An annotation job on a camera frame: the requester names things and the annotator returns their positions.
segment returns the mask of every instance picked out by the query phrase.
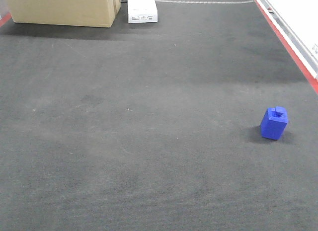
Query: gray carpet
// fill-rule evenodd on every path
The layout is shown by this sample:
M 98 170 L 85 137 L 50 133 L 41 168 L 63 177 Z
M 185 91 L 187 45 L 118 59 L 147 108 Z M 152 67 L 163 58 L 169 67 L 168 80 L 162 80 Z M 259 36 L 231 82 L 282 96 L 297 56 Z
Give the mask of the gray carpet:
M 157 7 L 0 28 L 0 230 L 317 230 L 318 97 L 257 6 Z

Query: white box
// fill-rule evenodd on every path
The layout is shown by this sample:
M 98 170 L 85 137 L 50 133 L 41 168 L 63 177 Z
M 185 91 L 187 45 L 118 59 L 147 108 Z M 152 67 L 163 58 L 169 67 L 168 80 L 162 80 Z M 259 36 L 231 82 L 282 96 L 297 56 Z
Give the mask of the white box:
M 155 0 L 127 0 L 128 23 L 158 22 Z

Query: red stripe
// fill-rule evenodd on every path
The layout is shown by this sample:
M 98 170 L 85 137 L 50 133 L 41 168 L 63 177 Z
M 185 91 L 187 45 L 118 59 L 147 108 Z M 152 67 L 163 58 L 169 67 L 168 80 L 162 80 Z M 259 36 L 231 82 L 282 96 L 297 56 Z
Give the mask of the red stripe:
M 315 79 L 312 74 L 308 71 L 308 69 L 306 68 L 306 66 L 304 65 L 304 63 L 301 61 L 301 59 L 299 59 L 299 57 L 296 55 L 295 51 L 292 49 L 292 47 L 288 44 L 288 42 L 286 41 L 286 39 L 283 37 L 283 35 L 279 32 L 279 30 L 277 29 L 277 27 L 274 25 L 274 23 L 271 21 L 271 19 L 269 18 L 269 16 L 264 12 L 264 10 L 262 9 L 262 7 L 259 5 L 259 3 L 254 0 L 258 6 L 258 8 L 260 9 L 260 11 L 263 13 L 264 17 L 266 18 L 268 24 L 271 26 L 271 28 L 273 29 L 273 31 L 275 32 L 275 34 L 277 35 L 277 37 L 279 38 L 279 40 L 282 42 L 282 44 L 284 45 L 284 47 L 286 48 L 286 50 L 288 51 L 288 53 L 290 54 L 290 56 L 293 58 L 293 60 L 295 61 L 296 65 L 298 66 L 298 68 L 303 72 L 304 76 L 306 77 L 306 79 L 308 80 L 308 82 L 311 84 L 311 86 L 313 87 L 313 89 L 316 91 L 316 93 L 318 93 L 318 80 Z
M 0 20 L 0 27 L 2 27 L 7 21 L 11 19 L 11 14 L 8 12 L 1 20 Z

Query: blue plastic block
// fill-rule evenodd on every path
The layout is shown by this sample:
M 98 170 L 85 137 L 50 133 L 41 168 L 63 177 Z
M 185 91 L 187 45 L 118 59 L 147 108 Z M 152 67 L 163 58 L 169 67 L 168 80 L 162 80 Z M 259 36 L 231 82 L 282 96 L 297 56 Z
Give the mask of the blue plastic block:
M 262 137 L 278 140 L 283 135 L 283 132 L 288 124 L 287 111 L 283 107 L 268 108 L 260 130 Z

